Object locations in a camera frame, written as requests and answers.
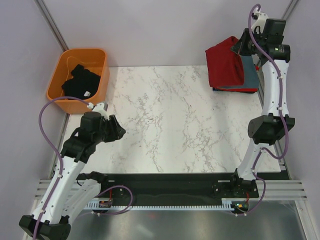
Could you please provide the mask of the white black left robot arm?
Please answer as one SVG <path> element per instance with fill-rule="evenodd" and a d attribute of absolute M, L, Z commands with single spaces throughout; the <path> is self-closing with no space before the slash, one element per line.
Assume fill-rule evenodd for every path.
<path fill-rule="evenodd" d="M 23 215 L 19 226 L 34 240 L 65 240 L 71 226 L 85 206 L 96 196 L 104 197 L 110 191 L 105 174 L 93 171 L 82 186 L 71 190 L 79 174 L 100 143 L 120 140 L 126 130 L 115 115 L 86 112 L 62 147 L 61 160 L 39 205 L 30 215 Z"/>

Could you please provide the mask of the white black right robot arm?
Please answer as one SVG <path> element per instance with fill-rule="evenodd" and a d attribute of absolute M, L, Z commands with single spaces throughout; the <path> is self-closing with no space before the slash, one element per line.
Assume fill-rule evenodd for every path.
<path fill-rule="evenodd" d="M 235 197 L 258 197 L 257 166 L 263 152 L 282 138 L 289 146 L 289 130 L 295 125 L 287 107 L 286 78 L 291 48 L 283 44 L 286 21 L 253 13 L 248 27 L 231 50 L 241 56 L 258 55 L 264 76 L 264 101 L 259 117 L 248 124 L 248 149 L 227 189 Z"/>

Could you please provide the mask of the dark red t shirt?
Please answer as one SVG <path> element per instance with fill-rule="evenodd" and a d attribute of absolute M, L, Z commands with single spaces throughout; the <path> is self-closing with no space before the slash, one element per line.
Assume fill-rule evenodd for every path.
<path fill-rule="evenodd" d="M 237 42 L 235 36 L 230 36 L 205 51 L 210 87 L 225 89 L 244 84 L 242 59 L 231 50 Z"/>

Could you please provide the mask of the orange plastic laundry basket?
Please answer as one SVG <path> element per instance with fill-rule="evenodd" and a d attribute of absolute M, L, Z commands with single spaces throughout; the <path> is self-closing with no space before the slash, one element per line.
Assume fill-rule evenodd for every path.
<path fill-rule="evenodd" d="M 100 76 L 97 93 L 86 100 L 86 102 L 98 104 L 106 100 L 110 70 L 108 66 L 108 55 L 101 48 L 72 48 L 62 53 L 48 86 L 46 96 L 52 100 L 65 95 L 62 85 L 69 80 L 71 71 L 82 65 L 85 69 Z"/>

